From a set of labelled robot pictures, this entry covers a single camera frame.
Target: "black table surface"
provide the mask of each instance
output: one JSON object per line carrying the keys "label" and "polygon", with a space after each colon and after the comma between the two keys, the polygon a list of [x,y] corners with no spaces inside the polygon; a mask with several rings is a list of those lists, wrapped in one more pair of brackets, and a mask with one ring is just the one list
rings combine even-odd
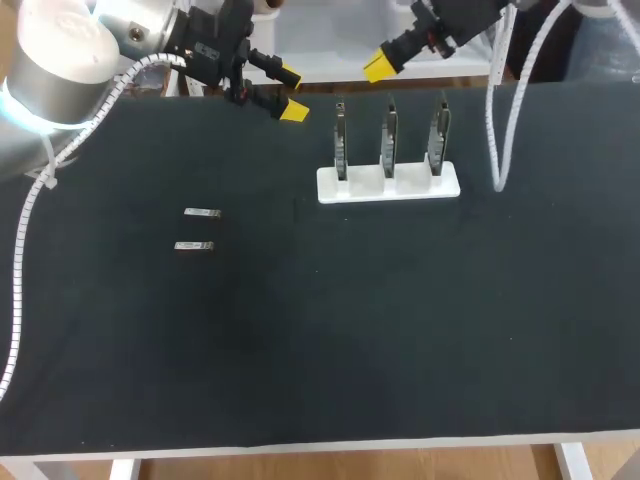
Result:
{"label": "black table surface", "polygon": [[[395,93],[400,161],[437,95]],[[640,428],[640,88],[532,87],[502,194],[484,91],[448,99],[460,198],[337,206],[333,96],[304,125],[122,101],[36,206],[0,455]],[[346,98],[352,164],[386,101]],[[2,359],[30,182],[0,191]]]}

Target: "white shelf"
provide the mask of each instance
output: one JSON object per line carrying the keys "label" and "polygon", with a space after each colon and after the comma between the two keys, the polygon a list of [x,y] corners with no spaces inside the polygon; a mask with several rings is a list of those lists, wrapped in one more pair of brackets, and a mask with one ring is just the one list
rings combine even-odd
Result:
{"label": "white shelf", "polygon": [[[388,38],[388,7],[381,0],[287,0],[276,20],[276,54],[304,83],[365,81],[364,66]],[[478,36],[448,60],[430,52],[394,79],[488,75],[491,47]],[[256,84],[275,83],[252,67]]]}

